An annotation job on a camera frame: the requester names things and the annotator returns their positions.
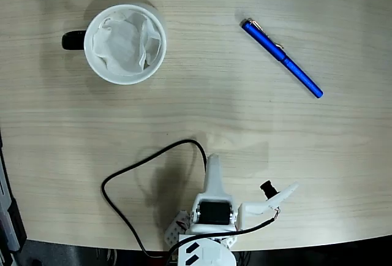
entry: wire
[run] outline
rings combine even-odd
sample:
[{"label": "wire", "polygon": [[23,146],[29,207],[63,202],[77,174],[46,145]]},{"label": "wire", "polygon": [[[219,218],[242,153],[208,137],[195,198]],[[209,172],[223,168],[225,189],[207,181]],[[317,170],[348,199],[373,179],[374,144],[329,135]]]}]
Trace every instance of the wire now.
[{"label": "wire", "polygon": [[117,213],[117,215],[125,222],[125,224],[127,224],[127,226],[130,229],[130,231],[132,231],[132,233],[134,234],[135,239],[136,239],[137,243],[139,244],[140,249],[150,258],[163,258],[164,256],[152,256],[152,255],[147,253],[147,250],[143,246],[143,243],[141,242],[140,237],[138,236],[135,228],[132,226],[132,224],[129,222],[129,220],[125,217],[125,215],[120,211],[120,209],[110,200],[108,194],[106,193],[105,186],[114,177],[117,177],[117,176],[119,176],[121,174],[124,174],[124,173],[126,173],[128,171],[133,170],[134,168],[137,168],[137,167],[139,167],[139,166],[141,166],[143,164],[146,164],[147,162],[155,159],[156,157],[159,157],[161,154],[166,153],[168,150],[171,150],[172,148],[175,148],[175,147],[177,147],[179,145],[183,145],[185,143],[194,144],[200,150],[200,152],[202,154],[202,157],[203,157],[204,170],[205,170],[206,169],[206,165],[207,165],[207,156],[206,156],[206,153],[205,153],[203,147],[196,140],[184,139],[184,140],[180,140],[178,142],[175,142],[175,143],[172,143],[171,145],[166,146],[165,148],[161,149],[160,151],[157,151],[156,153],[154,153],[154,154],[150,155],[149,157],[141,160],[140,162],[137,162],[137,163],[135,163],[135,164],[133,164],[133,165],[131,165],[129,167],[123,168],[123,169],[121,169],[121,170],[119,170],[119,171],[109,175],[108,177],[106,177],[104,179],[104,181],[102,182],[102,184],[100,186],[101,191],[102,191],[102,195],[104,196],[104,199],[108,202],[109,206],[111,206],[111,208]]},{"label": "wire", "polygon": [[272,222],[274,222],[276,220],[276,218],[279,215],[279,211],[276,210],[275,216],[272,217],[269,220],[264,221],[263,223],[255,226],[255,227],[251,227],[248,229],[244,229],[244,230],[238,230],[238,231],[229,231],[229,232],[215,232],[212,234],[198,234],[198,235],[194,235],[193,237],[187,237],[179,242],[177,242],[175,245],[173,245],[170,249],[169,252],[167,254],[166,257],[166,266],[170,265],[170,258],[172,257],[172,255],[174,254],[174,252],[179,249],[181,246],[185,245],[186,243],[189,243],[191,241],[195,241],[195,240],[200,240],[202,238],[212,238],[212,237],[232,237],[234,235],[242,235],[242,234],[248,234],[250,232],[259,230],[263,227],[266,227],[267,225],[270,225]]}]

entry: black mug handle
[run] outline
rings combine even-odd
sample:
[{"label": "black mug handle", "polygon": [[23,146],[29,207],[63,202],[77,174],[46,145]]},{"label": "black mug handle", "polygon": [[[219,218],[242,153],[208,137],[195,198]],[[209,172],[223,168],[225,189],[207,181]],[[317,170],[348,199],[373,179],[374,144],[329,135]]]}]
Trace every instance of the black mug handle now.
[{"label": "black mug handle", "polygon": [[85,42],[85,30],[67,32],[62,36],[61,45],[65,50],[82,50]]}]

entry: pen clip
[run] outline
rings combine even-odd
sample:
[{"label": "pen clip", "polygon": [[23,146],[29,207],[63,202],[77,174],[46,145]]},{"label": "pen clip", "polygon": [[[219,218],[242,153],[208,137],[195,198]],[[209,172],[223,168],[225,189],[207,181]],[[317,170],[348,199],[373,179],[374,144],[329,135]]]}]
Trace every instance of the pen clip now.
[{"label": "pen clip", "polygon": [[[250,24],[252,24],[253,26],[255,26],[258,30],[260,30],[262,33],[265,34],[266,37],[268,37],[269,39],[271,39],[267,33],[263,30],[263,28],[253,19],[247,19],[249,21]],[[280,44],[275,43],[275,41],[273,41],[271,39],[271,41],[277,46],[279,47],[281,50],[283,50],[283,46],[281,46]]]}]

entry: wooden table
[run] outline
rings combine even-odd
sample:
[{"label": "wooden table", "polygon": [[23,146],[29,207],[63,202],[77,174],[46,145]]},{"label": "wooden table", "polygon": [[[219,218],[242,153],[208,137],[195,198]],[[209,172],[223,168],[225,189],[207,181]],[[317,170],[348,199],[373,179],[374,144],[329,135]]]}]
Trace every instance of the wooden table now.
[{"label": "wooden table", "polygon": [[[150,2],[168,52],[147,81],[112,85],[61,36],[102,9]],[[278,222],[235,250],[392,234],[392,0],[0,0],[0,127],[28,237],[137,249],[101,181],[188,137],[219,153],[236,201],[259,186],[300,188]],[[258,20],[320,85],[314,99],[238,26]],[[108,193],[148,249],[202,191],[183,146],[113,180]],[[260,222],[270,216],[256,218]]]}]

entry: pen cap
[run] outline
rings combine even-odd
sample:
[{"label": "pen cap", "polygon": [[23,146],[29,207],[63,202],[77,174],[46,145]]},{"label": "pen cap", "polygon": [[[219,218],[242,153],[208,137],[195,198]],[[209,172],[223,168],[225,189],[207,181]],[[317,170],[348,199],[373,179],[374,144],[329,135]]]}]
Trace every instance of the pen cap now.
[{"label": "pen cap", "polygon": [[276,44],[251,21],[243,21],[241,27],[279,62],[281,62],[286,57],[284,51],[276,46]]}]

